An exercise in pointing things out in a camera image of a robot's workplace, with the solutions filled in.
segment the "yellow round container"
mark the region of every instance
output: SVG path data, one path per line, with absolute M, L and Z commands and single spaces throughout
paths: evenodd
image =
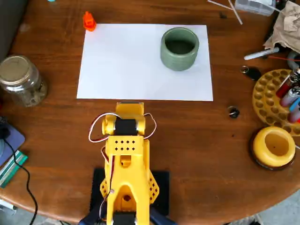
M 282 167 L 292 162 L 296 145 L 292 136 L 279 127 L 266 127 L 253 141 L 253 154 L 268 167 Z

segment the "jar lid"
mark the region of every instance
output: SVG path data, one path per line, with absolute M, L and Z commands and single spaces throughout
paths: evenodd
M 31 72 L 29 59 L 21 55 L 10 56 L 0 64 L 0 83 L 8 86 L 19 85 L 28 79 Z

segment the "red wire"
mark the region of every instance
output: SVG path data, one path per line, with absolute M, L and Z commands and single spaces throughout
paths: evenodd
M 288 58 L 283 58 L 283 57 L 276 57 L 276 56 L 269 56 L 271 59 L 278 59 L 278 60 L 288 60 L 288 61 L 294 61 L 294 62 L 300 62 L 300 60 L 294 60 L 294 59 L 288 59 Z

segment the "small orange figure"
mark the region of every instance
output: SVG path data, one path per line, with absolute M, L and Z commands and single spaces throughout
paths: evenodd
M 94 20 L 92 14 L 89 13 L 88 11 L 86 11 L 83 16 L 83 27 L 86 30 L 94 31 L 94 29 L 96 28 L 96 25 L 97 25 L 96 21 Z

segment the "green ceramic cup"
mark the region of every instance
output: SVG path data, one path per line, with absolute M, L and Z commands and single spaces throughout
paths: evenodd
M 197 56 L 199 39 L 189 29 L 176 27 L 168 30 L 161 39 L 160 58 L 171 70 L 190 68 Z

